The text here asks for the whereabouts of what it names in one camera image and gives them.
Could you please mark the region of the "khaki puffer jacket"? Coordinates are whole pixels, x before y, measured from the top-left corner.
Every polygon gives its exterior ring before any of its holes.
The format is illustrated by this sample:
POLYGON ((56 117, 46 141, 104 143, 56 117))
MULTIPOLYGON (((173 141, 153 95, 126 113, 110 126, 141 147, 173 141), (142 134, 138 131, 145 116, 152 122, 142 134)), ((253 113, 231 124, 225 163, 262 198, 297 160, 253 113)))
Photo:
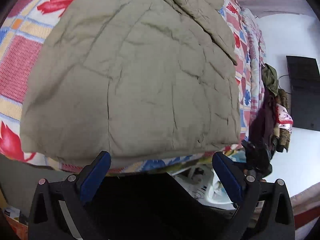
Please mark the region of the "khaki puffer jacket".
POLYGON ((73 165, 218 151, 240 139, 224 0, 74 0, 46 38, 22 107, 24 152, 73 165))

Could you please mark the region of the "black wall television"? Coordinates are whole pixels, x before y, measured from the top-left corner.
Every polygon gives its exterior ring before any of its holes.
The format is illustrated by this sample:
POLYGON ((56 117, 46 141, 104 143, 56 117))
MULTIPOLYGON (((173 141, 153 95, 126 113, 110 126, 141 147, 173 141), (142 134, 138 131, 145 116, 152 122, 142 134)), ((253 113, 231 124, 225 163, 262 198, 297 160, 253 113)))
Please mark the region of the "black wall television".
POLYGON ((319 131, 319 68, 316 59, 286 57, 291 86, 291 116, 296 128, 319 131))

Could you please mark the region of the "white plastic basket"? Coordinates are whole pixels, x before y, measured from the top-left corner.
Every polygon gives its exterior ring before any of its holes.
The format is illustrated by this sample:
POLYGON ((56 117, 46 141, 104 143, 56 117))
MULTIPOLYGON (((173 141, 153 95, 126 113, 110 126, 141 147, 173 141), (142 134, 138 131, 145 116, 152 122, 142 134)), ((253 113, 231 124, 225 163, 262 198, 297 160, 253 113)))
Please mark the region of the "white plastic basket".
POLYGON ((199 203, 220 210, 236 209, 215 171, 208 165, 192 166, 169 174, 199 203))

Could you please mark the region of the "pink plaid bed blanket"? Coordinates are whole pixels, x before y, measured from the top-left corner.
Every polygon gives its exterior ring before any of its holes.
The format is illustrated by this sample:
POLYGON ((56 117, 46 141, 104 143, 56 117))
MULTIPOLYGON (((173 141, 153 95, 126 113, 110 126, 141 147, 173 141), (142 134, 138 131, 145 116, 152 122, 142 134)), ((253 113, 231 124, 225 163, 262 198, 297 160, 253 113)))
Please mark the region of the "pink plaid bed blanket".
POLYGON ((262 81, 262 69, 265 61, 265 42, 257 20, 248 8, 242 8, 242 21, 246 28, 248 40, 248 54, 251 68, 251 104, 249 118, 249 132, 251 124, 257 117, 264 101, 265 89, 262 81))

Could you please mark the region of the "pile of dark clothes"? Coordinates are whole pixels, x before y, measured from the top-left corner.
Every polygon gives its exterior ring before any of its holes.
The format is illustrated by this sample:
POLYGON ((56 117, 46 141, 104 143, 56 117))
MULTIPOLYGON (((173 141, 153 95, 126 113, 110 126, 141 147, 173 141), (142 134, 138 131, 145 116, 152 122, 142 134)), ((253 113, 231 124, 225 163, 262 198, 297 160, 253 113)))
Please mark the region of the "pile of dark clothes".
POLYGON ((269 64, 262 67, 261 80, 264 95, 249 127, 249 141, 270 152, 287 152, 293 128, 287 92, 279 87, 277 71, 269 64))

